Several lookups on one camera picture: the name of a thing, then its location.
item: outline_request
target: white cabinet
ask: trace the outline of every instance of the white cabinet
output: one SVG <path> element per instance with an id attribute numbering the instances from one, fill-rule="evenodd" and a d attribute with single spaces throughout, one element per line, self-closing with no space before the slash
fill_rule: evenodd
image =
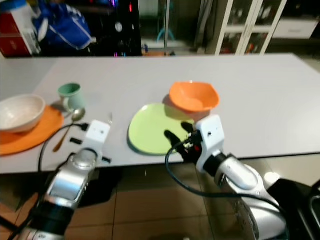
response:
<path id="1" fill-rule="evenodd" d="M 217 9 L 214 54 L 264 54 L 287 0 L 229 0 L 224 17 Z"/>

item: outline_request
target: tile floor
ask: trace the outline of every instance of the tile floor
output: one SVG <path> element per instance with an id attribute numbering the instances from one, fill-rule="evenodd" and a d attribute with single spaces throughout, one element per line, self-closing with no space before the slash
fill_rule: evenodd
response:
<path id="1" fill-rule="evenodd" d="M 320 72 L 320 61 L 306 63 Z M 311 185 L 319 179 L 320 154 L 244 161 L 262 175 Z M 173 165 L 174 173 L 192 187 L 216 192 L 214 180 L 192 164 Z M 0 215 L 19 225 L 36 200 L 13 212 L 0 204 Z M 0 227 L 0 240 L 10 233 Z M 225 199 L 206 199 L 177 186 L 163 165 L 129 167 L 109 202 L 77 209 L 67 240 L 243 240 L 233 209 Z"/>

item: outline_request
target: black cable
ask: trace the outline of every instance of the black cable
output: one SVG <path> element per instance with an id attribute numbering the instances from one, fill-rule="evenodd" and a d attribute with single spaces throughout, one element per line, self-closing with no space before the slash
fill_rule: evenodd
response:
<path id="1" fill-rule="evenodd" d="M 66 128 L 69 128 L 69 127 L 80 127 L 80 128 L 84 128 L 86 127 L 86 123 L 83 123 L 83 124 L 68 124 L 68 125 L 65 125 L 63 127 L 61 127 L 60 129 L 58 129 L 56 132 L 54 132 L 43 144 L 42 148 L 41 148 L 41 152 L 40 152 L 40 156 L 39 156 L 39 160 L 38 160 L 38 173 L 42 173 L 42 161 L 43 161 L 43 157 L 44 157 L 44 153 L 45 153 L 45 150 L 47 148 L 47 145 L 49 143 L 49 141 L 54 137 L 56 136 L 57 133 L 59 133 L 60 131 L 62 131 L 63 129 L 66 129 Z M 53 173 L 53 176 L 55 176 L 58 172 L 59 172 L 59 169 L 68 162 L 68 159 L 62 163 L 60 163 L 58 165 L 58 167 L 55 169 L 54 173 Z M 23 223 L 20 224 L 20 226 L 17 227 L 17 229 L 15 231 L 13 231 L 10 235 L 10 237 L 8 238 L 8 240 L 14 240 L 14 238 L 20 234 L 20 232 L 30 223 L 30 221 L 33 219 L 34 217 L 34 212 L 35 210 L 37 209 L 37 207 L 39 206 L 39 203 L 41 202 L 44 194 L 45 194 L 45 190 L 46 190 L 46 187 L 48 187 L 48 185 L 51 183 L 51 181 L 49 181 L 49 179 L 47 179 L 46 183 L 44 184 L 44 188 L 43 190 L 39 191 L 38 193 L 38 197 L 36 199 L 36 202 L 35 204 L 33 205 L 33 207 L 31 208 L 31 210 L 29 211 L 29 214 L 28 214 L 28 217 L 23 221 Z"/>
<path id="2" fill-rule="evenodd" d="M 283 215 L 283 217 L 286 218 L 286 215 L 287 215 L 286 211 L 281 206 L 275 204 L 273 201 L 271 201 L 271 200 L 269 200 L 267 198 L 264 198 L 264 197 L 261 197 L 261 196 L 258 196 L 258 195 L 245 194 L 245 193 L 227 193 L 227 192 L 211 193 L 211 192 L 202 192 L 202 191 L 199 191 L 199 190 L 197 190 L 197 189 L 195 189 L 195 188 L 193 188 L 193 187 L 191 187 L 189 185 L 186 185 L 183 182 L 181 182 L 169 168 L 169 157 L 170 157 L 170 155 L 173 153 L 173 151 L 175 149 L 177 149 L 181 145 L 187 144 L 189 142 L 190 141 L 187 139 L 185 141 L 177 143 L 165 155 L 165 167 L 166 167 L 166 170 L 169 173 L 169 175 L 172 177 L 172 179 L 178 185 L 180 185 L 181 187 L 183 187 L 184 189 L 188 190 L 189 192 L 191 192 L 191 193 L 193 193 L 195 195 L 198 195 L 198 196 L 201 196 L 201 197 L 205 197 L 205 198 L 213 198 L 213 199 L 216 199 L 216 198 L 227 198 L 227 199 L 249 198 L 249 199 L 259 200 L 259 201 L 265 202 L 265 203 L 270 204 L 271 206 L 275 207 L 276 209 L 279 210 L 279 212 Z M 289 231 L 287 231 L 287 236 L 288 236 L 288 240 L 289 240 L 290 239 Z"/>

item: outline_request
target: green cup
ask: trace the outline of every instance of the green cup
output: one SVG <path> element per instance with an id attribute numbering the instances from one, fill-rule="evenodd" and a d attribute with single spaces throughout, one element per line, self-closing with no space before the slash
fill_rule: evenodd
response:
<path id="1" fill-rule="evenodd" d="M 72 113 L 76 109 L 85 107 L 85 100 L 82 95 L 81 86 L 78 83 L 68 83 L 58 89 L 64 109 Z"/>

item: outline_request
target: spoon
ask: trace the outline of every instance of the spoon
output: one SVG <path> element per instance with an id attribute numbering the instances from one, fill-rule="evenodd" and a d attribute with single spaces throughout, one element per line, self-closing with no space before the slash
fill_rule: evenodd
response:
<path id="1" fill-rule="evenodd" d="M 86 110 L 84 108 L 74 110 L 74 112 L 72 113 L 72 116 L 71 116 L 72 124 L 80 121 L 85 115 L 86 115 Z M 59 149 L 61 148 L 70 128 L 71 128 L 71 125 L 68 127 L 67 131 L 65 132 L 65 134 L 63 135 L 61 140 L 58 142 L 58 144 L 54 147 L 54 149 L 53 149 L 54 153 L 58 152 Z"/>

